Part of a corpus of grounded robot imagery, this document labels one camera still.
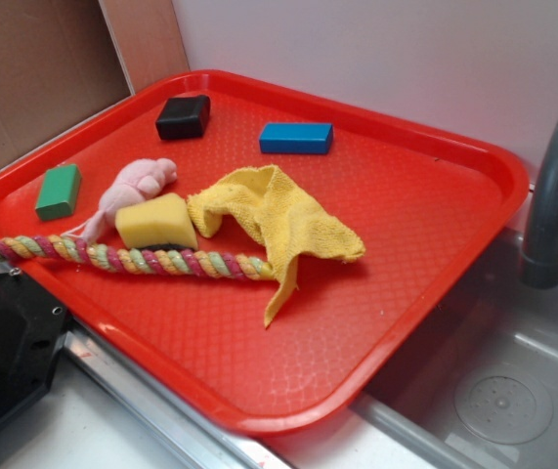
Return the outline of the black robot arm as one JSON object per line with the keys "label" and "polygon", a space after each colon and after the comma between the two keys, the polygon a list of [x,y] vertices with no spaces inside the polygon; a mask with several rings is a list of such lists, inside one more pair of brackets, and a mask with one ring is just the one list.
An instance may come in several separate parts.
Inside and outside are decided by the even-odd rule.
{"label": "black robot arm", "polygon": [[0,428],[50,391],[69,320],[28,274],[0,274]]}

